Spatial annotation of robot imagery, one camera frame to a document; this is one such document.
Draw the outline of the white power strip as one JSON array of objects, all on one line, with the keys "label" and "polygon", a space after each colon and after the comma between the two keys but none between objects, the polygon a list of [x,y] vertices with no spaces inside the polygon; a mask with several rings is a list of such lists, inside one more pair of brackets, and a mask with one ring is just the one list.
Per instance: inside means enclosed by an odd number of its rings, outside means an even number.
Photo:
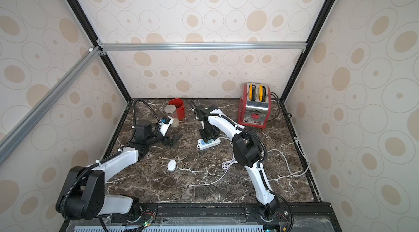
[{"label": "white power strip", "polygon": [[217,139],[210,139],[209,141],[204,141],[203,139],[199,139],[197,141],[197,148],[200,150],[206,150],[208,148],[217,146],[221,143],[221,140],[219,138]]}]

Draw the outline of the white earbud case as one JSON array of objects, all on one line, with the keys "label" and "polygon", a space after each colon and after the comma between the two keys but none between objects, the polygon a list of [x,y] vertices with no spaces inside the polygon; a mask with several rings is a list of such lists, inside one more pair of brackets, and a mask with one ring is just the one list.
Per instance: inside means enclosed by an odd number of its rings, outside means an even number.
[{"label": "white earbud case", "polygon": [[175,160],[170,160],[167,166],[168,171],[174,172],[176,170],[177,163]]}]

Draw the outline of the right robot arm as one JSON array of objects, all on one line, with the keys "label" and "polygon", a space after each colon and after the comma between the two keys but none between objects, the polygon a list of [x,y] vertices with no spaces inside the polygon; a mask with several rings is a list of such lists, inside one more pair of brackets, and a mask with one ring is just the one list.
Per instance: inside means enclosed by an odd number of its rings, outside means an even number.
[{"label": "right robot arm", "polygon": [[201,121],[199,145],[211,145],[224,133],[232,143],[234,159],[244,167],[251,179],[260,204],[261,217],[270,221],[274,219],[280,207],[279,197],[274,195],[265,174],[263,163],[267,160],[266,146],[252,127],[244,127],[227,117],[217,106],[207,107],[190,101],[195,118]]}]

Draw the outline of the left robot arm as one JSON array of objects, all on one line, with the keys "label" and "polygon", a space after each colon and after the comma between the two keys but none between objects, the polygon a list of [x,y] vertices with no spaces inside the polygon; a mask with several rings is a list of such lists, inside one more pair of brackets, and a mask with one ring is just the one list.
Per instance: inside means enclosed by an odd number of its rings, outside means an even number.
[{"label": "left robot arm", "polygon": [[106,194],[105,184],[147,156],[152,145],[174,146],[182,137],[180,134],[168,135],[174,121],[173,117],[166,115],[158,117],[154,124],[149,120],[134,120],[129,142],[115,154],[86,167],[72,167],[58,196],[56,211],[68,221],[92,220],[112,214],[139,219],[142,213],[139,199]]}]

